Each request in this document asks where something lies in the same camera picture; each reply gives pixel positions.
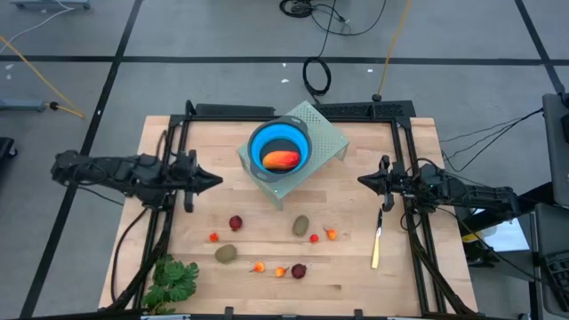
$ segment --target yellow cable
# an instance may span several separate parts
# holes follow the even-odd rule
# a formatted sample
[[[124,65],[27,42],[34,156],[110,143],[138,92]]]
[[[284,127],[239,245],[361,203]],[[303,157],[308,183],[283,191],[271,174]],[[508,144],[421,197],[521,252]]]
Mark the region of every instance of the yellow cable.
[[[49,103],[46,103],[45,106],[46,106],[46,107],[50,107],[50,104],[49,104]],[[65,108],[65,107],[63,107],[63,106],[60,106],[59,104],[57,105],[57,109],[61,109],[61,110],[63,110],[63,111],[69,112],[70,114],[74,114],[74,115],[76,115],[76,116],[81,116],[81,117],[83,117],[83,115],[81,115],[80,113],[78,113],[78,112],[76,112],[76,111],[73,111],[73,110],[71,110],[70,108]]]
[[[388,74],[389,59],[391,58],[391,52],[395,47],[395,42],[397,42],[397,37],[399,36],[399,32],[401,32],[401,29],[405,24],[405,19],[407,19],[407,13],[409,12],[410,7],[411,7],[411,0],[407,0],[407,4],[405,5],[405,9],[403,10],[403,15],[401,16],[401,20],[399,21],[399,27],[397,27],[397,31],[393,35],[393,39],[391,39],[391,44],[389,45],[388,57],[385,59],[385,67],[383,67],[383,73],[381,74],[380,89],[378,89],[377,91],[378,95],[381,95],[381,88],[383,88],[383,83],[385,82],[385,78]]]
[[[73,109],[76,110],[76,112],[72,112],[74,115],[80,116],[83,119],[85,119],[85,116],[83,114],[83,112],[81,111],[80,108],[76,107],[73,102],[71,102],[65,95],[63,95],[63,93],[59,92],[52,84],[50,84],[49,81],[47,81],[44,76],[42,76],[42,74],[37,71],[37,69],[32,66],[31,63],[29,63],[29,61],[16,49],[14,48],[9,42],[7,42],[2,36],[0,36],[0,41],[2,41],[3,43],[5,43],[8,48],[12,49],[12,51],[14,51],[19,57],[20,59],[22,59],[22,61],[26,62],[26,64],[28,65],[28,67],[30,67],[35,73],[36,75],[42,79],[42,81],[47,84],[47,86],[49,86],[60,98],[62,98],[63,100],[65,100],[65,102],[67,102],[69,104],[70,107],[72,107]]]

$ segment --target red cherry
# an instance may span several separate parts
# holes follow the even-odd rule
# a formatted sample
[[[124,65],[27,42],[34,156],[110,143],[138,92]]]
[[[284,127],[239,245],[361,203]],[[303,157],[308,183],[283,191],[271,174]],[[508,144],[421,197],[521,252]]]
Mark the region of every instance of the red cherry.
[[[238,231],[243,226],[243,220],[239,216],[233,216],[229,219],[229,227],[233,231]]]

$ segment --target yellow handle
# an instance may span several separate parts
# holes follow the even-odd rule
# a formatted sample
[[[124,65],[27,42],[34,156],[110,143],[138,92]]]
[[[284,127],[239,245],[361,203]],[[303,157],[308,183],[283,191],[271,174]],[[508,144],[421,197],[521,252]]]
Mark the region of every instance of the yellow handle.
[[[373,243],[373,256],[372,256],[372,268],[377,268],[380,265],[380,238],[375,236],[375,242]]]

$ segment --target leafy plant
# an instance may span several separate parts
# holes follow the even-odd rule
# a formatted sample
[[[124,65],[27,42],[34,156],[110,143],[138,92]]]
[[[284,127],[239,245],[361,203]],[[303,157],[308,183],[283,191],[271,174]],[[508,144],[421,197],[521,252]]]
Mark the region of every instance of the leafy plant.
[[[150,308],[151,315],[170,315],[176,311],[166,308],[168,302],[184,301],[196,292],[199,268],[195,262],[184,266],[181,261],[174,261],[172,255],[166,254],[155,265],[148,293],[142,304]]]

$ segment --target mango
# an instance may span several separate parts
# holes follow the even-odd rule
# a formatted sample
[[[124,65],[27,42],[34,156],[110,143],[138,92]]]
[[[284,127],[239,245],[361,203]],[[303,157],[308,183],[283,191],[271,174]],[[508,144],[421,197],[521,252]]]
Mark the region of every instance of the mango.
[[[263,157],[267,170],[291,170],[301,162],[301,155],[295,151],[273,151]]]

